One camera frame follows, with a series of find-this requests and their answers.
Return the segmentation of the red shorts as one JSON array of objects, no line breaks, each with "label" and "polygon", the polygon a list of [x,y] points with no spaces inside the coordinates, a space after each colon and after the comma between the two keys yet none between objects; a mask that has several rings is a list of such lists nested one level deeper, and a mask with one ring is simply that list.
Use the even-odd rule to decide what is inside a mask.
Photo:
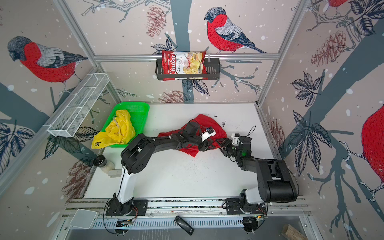
[{"label": "red shorts", "polygon": [[186,153],[194,158],[198,152],[205,152],[219,148],[218,140],[227,138],[226,131],[214,119],[206,115],[199,114],[196,118],[191,119],[180,129],[159,133],[158,137],[168,137],[175,134],[181,134],[185,138],[193,136],[199,137],[201,139],[203,133],[210,129],[213,129],[216,134],[203,141],[203,143],[207,145],[206,148],[205,146],[199,147],[196,144],[187,144],[185,147],[179,149],[179,151]]}]

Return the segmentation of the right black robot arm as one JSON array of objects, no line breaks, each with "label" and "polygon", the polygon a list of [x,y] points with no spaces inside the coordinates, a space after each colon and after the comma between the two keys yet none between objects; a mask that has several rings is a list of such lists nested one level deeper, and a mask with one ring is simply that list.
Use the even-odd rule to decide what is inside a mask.
[{"label": "right black robot arm", "polygon": [[254,188],[244,189],[240,194],[242,204],[290,203],[299,195],[286,163],[276,159],[261,159],[252,156],[250,137],[235,134],[232,139],[219,139],[221,152],[234,158],[238,167],[257,175]]}]

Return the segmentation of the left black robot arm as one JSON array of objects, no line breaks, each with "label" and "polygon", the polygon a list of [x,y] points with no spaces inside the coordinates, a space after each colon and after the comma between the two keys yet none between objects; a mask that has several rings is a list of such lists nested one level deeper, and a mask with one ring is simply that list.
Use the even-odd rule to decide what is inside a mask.
[{"label": "left black robot arm", "polygon": [[214,127],[204,127],[194,120],[168,136],[137,135],[121,153],[121,183],[111,202],[118,207],[132,204],[137,174],[148,165],[153,154],[190,148],[197,148],[201,152],[213,150],[216,148],[214,137],[217,135]]}]

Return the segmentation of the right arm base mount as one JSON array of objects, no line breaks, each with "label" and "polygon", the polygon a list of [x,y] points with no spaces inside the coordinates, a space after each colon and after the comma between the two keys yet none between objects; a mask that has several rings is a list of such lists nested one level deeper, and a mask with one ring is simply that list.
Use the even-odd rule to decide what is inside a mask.
[{"label": "right arm base mount", "polygon": [[250,204],[247,202],[246,189],[243,189],[237,198],[225,199],[222,209],[226,210],[228,215],[267,215],[265,203]]}]

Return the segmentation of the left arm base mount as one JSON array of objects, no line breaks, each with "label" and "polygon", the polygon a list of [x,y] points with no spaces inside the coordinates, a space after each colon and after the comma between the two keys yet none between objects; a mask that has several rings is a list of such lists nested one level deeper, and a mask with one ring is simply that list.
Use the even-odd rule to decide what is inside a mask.
[{"label": "left arm base mount", "polygon": [[145,216],[148,203],[148,200],[137,200],[132,198],[128,202],[122,204],[119,202],[117,195],[114,194],[112,199],[107,203],[105,215],[108,217]]}]

